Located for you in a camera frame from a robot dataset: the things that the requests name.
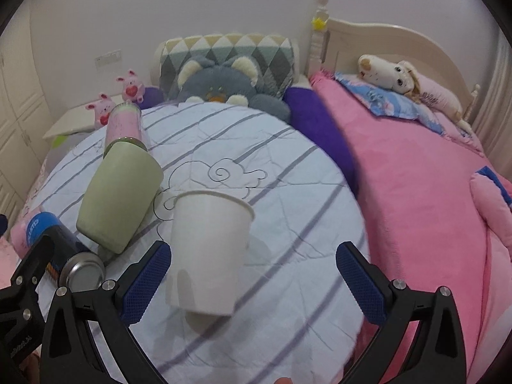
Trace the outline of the white paper cup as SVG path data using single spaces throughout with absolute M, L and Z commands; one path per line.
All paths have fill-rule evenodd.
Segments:
M 249 204 L 224 192 L 195 190 L 177 196 L 167 273 L 172 306 L 210 316 L 234 314 L 254 218 Z

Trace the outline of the green plastic cup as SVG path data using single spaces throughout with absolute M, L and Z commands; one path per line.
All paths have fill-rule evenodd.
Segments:
M 112 145 L 83 196 L 76 227 L 103 248 L 121 254 L 158 192 L 163 171 L 146 150 L 127 141 Z

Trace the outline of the light pink blanket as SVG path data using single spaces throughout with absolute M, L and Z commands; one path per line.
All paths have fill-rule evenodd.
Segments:
M 11 285 L 11 277 L 17 269 L 19 257 L 12 245 L 4 238 L 0 238 L 0 289 Z

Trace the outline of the blue black CoolTowel can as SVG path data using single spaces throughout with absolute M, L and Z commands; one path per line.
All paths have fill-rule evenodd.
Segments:
M 29 247 L 44 244 L 53 248 L 50 275 L 59 287 L 67 287 L 72 292 L 95 290 L 105 280 L 101 258 L 51 212 L 40 212 L 29 221 L 26 241 Z

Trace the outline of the pink fleece blanket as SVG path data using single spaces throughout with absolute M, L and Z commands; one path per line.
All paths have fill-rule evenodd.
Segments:
M 374 115 L 325 73 L 311 84 L 357 161 L 372 262 L 413 289 L 452 291 L 468 381 L 480 381 L 511 332 L 511 248 L 470 191 L 487 159 L 416 121 Z

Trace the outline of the pink blue plush toy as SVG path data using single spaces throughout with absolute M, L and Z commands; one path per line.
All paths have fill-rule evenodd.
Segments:
M 470 177 L 469 189 L 482 219 L 511 254 L 511 194 L 488 166 Z

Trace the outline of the cream built-in wardrobe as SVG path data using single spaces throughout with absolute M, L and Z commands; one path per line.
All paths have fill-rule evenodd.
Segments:
M 29 4 L 1 35 L 1 213 L 14 225 L 40 175 L 53 125 L 36 72 Z

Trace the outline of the white bedside table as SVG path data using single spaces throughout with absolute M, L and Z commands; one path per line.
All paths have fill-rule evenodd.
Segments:
M 56 123 L 44 134 L 45 140 L 52 140 L 59 135 L 72 133 L 92 132 L 100 127 L 95 118 L 95 109 L 89 109 L 89 104 L 95 104 L 99 100 L 85 103 L 81 106 L 69 109 Z

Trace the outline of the pink label clear bottle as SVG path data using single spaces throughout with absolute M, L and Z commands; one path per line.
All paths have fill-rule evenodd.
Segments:
M 148 150 L 143 140 L 141 110 L 130 101 L 118 104 L 112 110 L 106 129 L 103 155 L 106 156 L 113 144 L 119 141 Z

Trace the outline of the beige curtain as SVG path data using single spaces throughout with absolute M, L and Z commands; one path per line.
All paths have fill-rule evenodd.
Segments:
M 490 83 L 473 121 L 473 128 L 488 156 L 496 142 L 505 136 L 510 117 L 511 45 L 500 29 Z

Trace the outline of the blue cartoon pillow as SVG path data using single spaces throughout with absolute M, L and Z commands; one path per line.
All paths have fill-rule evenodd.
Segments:
M 423 104 L 414 103 L 402 94 L 378 88 L 355 75 L 337 72 L 334 79 L 376 116 L 417 121 L 434 133 L 445 133 L 439 119 Z

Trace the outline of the grey cat plush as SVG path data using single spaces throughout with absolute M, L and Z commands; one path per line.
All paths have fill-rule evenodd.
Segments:
M 288 105 L 267 94 L 259 65 L 251 56 L 234 56 L 222 64 L 194 56 L 181 67 L 175 91 L 178 101 L 226 103 L 257 109 L 286 123 L 291 119 Z

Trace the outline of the cream wooden headboard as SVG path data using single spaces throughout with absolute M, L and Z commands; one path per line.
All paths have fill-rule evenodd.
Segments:
M 462 118 L 470 118 L 480 86 L 468 88 L 462 73 L 435 41 L 402 26 L 385 23 L 352 23 L 332 18 L 329 0 L 316 0 L 306 75 L 321 70 L 357 72 L 357 59 L 363 54 L 388 61 L 410 61 L 417 70 L 452 91 L 462 104 Z

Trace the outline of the triangle pattern cushion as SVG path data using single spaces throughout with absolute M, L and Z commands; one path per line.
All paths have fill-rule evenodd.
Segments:
M 177 37 L 161 43 L 150 69 L 152 84 L 170 96 L 181 67 L 194 56 L 217 64 L 235 56 L 251 56 L 259 65 L 265 91 L 279 98 L 300 77 L 300 50 L 293 40 L 281 35 L 230 33 Z

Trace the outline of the white wall socket panel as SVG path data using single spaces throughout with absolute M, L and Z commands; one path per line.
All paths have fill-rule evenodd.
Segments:
M 97 69 L 106 67 L 107 65 L 116 63 L 122 60 L 122 52 L 120 50 L 110 51 L 104 55 L 95 58 L 95 67 Z

